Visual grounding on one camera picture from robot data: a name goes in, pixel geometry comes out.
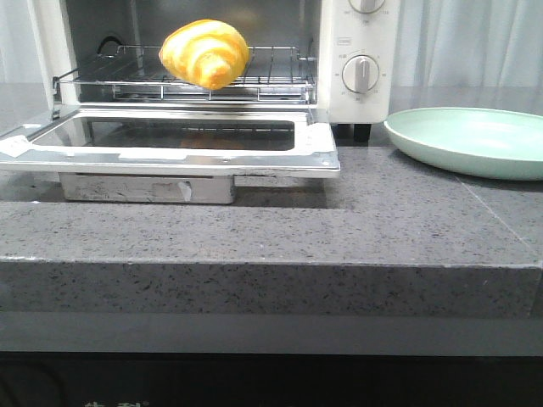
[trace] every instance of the oven rack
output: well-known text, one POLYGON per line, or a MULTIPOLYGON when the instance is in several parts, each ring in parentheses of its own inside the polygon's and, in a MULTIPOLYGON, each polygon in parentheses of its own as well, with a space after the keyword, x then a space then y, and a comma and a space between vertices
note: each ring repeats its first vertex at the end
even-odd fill
POLYGON ((160 63, 157 46, 121 45, 114 55, 97 54, 85 64, 53 78, 55 103, 61 104, 60 86, 81 86, 82 102, 314 102, 316 58, 300 55, 297 47, 249 47, 244 73, 218 91, 182 81, 160 63), (102 86, 100 92, 85 86, 102 86))

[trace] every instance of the white knob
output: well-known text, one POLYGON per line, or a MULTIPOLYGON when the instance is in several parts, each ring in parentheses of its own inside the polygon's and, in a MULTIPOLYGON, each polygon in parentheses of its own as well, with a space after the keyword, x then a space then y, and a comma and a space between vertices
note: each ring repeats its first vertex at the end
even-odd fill
POLYGON ((379 10, 384 0, 349 0, 350 5, 359 13, 373 13, 379 10))
POLYGON ((378 78, 377 63, 366 55, 358 55, 350 59, 343 68, 343 82, 352 92, 367 93, 375 86, 378 78))

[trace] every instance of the countertop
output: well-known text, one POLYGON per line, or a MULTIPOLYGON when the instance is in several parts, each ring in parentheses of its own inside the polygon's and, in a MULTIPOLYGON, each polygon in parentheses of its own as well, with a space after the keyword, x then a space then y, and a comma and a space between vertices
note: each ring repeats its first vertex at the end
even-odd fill
MULTIPOLYGON (((43 111, 34 94, 1 108, 4 130, 43 111)), ((391 111, 542 102, 397 88, 391 111)), ((238 179, 229 206, 65 202, 56 175, 0 172, 0 309, 540 321, 543 182, 418 163, 383 125, 337 143, 339 179, 238 179)))

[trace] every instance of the white toaster oven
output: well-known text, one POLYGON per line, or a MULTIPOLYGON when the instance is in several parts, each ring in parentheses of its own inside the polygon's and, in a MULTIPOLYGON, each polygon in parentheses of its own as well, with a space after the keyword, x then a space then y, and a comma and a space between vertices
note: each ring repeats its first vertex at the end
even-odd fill
POLYGON ((0 168, 67 199, 228 204, 240 176, 338 176, 332 125, 389 110, 400 0, 28 0, 51 120, 0 138, 0 168), (250 59, 208 91, 163 68, 179 26, 236 27, 250 59))

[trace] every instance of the plate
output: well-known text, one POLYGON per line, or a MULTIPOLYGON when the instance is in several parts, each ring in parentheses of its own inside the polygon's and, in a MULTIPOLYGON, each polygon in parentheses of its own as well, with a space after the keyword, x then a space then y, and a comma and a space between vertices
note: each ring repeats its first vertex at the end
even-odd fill
POLYGON ((543 117, 495 109, 427 108, 384 122, 403 153, 444 170, 502 180, 543 180, 543 117))

